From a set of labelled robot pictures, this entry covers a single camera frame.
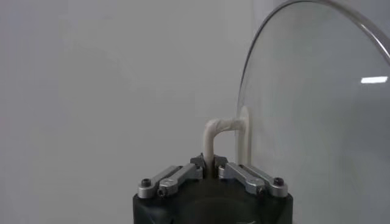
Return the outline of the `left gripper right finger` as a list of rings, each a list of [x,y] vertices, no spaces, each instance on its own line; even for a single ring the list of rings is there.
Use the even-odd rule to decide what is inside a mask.
[[[222,156],[214,157],[214,166],[219,179],[236,180],[250,194],[257,195],[261,191],[266,191],[277,198],[288,196],[288,185],[284,182],[284,179],[272,177],[254,166],[228,162],[227,158]]]

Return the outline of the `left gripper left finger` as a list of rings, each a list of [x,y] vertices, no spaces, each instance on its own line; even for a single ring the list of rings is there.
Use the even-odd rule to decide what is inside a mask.
[[[150,199],[162,198],[178,193],[180,186],[188,180],[204,178],[205,161],[201,153],[190,159],[185,166],[169,166],[152,178],[143,178],[138,184],[137,196]]]

